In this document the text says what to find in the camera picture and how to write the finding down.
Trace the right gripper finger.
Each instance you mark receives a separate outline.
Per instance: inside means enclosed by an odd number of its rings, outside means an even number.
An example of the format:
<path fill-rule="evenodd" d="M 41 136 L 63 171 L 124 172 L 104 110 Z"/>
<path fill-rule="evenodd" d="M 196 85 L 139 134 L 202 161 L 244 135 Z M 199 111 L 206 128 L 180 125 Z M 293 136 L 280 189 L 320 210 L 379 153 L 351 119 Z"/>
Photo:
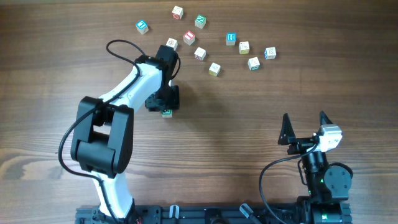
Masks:
<path fill-rule="evenodd" d="M 320 112 L 320 125 L 333 124 L 324 111 Z"/>
<path fill-rule="evenodd" d="M 282 118 L 282 127 L 278 139 L 278 145 L 289 145 L 296 142 L 296 136 L 289 118 L 285 113 Z"/>

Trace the green Z letter block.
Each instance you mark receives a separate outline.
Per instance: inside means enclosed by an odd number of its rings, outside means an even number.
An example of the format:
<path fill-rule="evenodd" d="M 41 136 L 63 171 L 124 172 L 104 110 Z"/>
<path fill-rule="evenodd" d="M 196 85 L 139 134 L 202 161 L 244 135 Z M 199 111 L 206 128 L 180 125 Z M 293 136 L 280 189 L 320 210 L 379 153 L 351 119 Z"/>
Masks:
<path fill-rule="evenodd" d="M 161 115 L 163 118 L 171 118 L 173 115 L 173 111 L 172 110 L 164 110 L 161 112 Z"/>

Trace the blue sided picture block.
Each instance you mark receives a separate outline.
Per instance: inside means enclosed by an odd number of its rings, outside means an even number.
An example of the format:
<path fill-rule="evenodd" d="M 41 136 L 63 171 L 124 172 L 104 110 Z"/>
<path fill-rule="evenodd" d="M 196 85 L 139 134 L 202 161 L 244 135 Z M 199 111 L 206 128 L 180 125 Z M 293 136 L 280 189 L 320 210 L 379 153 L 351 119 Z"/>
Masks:
<path fill-rule="evenodd" d="M 173 38 L 169 38 L 167 40 L 166 46 L 171 47 L 174 51 L 176 51 L 178 47 L 178 41 Z"/>

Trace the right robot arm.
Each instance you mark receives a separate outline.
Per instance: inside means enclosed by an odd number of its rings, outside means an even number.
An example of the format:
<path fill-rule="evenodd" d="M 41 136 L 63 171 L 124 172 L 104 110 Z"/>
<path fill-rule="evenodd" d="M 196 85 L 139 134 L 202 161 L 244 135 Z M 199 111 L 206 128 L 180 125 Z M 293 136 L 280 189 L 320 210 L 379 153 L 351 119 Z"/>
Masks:
<path fill-rule="evenodd" d="M 288 114 L 283 115 L 279 145 L 288 145 L 287 154 L 299 155 L 299 173 L 308 196 L 300 196 L 288 221 L 294 223 L 352 223 L 349 199 L 353 171 L 340 162 L 329 163 L 326 153 L 343 138 L 340 127 L 320 112 L 320 128 L 308 138 L 297 138 Z"/>

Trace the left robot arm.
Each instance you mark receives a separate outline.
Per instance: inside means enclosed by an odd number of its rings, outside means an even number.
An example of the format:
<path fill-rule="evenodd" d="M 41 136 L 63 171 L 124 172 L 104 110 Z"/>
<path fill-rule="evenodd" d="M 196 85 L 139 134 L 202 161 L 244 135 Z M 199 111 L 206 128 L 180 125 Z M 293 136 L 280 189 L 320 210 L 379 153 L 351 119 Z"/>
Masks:
<path fill-rule="evenodd" d="M 171 117 L 179 109 L 179 89 L 172 80 L 180 64 L 174 48 L 161 45 L 155 56 L 142 54 L 132 61 L 131 73 L 113 90 L 80 101 L 70 130 L 70 154 L 81 175 L 94 180 L 100 204 L 77 209 L 76 223 L 142 223 L 157 211 L 136 208 L 125 170 L 132 155 L 136 111 L 145 106 Z"/>

